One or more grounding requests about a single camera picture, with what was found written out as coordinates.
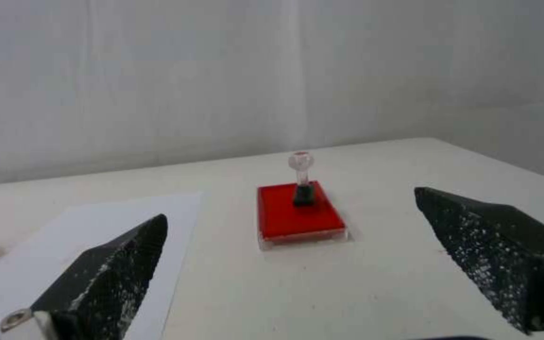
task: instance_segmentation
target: paper sheet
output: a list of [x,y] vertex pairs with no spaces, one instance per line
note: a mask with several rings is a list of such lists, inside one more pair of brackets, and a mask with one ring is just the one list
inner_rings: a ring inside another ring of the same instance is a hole
[[70,207],[0,259],[0,321],[30,305],[84,250],[149,218],[168,218],[168,237],[126,340],[159,340],[171,306],[201,194],[177,194]]

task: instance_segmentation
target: clear plastic handle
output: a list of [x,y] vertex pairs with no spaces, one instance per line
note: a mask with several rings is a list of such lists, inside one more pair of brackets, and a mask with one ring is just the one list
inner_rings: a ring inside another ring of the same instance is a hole
[[310,168],[313,163],[314,158],[306,151],[294,153],[291,155],[291,157],[289,157],[289,166],[292,169],[295,169],[295,172],[297,173],[297,185],[309,185],[308,168]]

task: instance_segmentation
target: white table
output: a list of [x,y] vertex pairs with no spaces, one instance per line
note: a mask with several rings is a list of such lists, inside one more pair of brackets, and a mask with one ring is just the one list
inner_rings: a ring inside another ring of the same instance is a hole
[[67,206],[203,190],[165,339],[530,339],[443,251],[413,189],[513,204],[544,222],[544,176],[429,138],[312,153],[311,178],[352,241],[258,249],[255,188],[294,181],[289,153],[276,153],[0,185],[0,256]]

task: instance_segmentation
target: white wall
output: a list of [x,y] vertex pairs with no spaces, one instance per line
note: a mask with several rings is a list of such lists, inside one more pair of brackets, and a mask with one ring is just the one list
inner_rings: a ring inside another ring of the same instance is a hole
[[0,181],[415,136],[544,173],[544,2],[0,0]]

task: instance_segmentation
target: red ink pad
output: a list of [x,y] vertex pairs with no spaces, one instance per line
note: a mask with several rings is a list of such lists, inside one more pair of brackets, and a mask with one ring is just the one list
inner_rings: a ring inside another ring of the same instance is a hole
[[309,206],[293,204],[296,183],[257,188],[257,234],[262,250],[285,243],[347,238],[345,224],[321,185],[310,183],[315,197]]

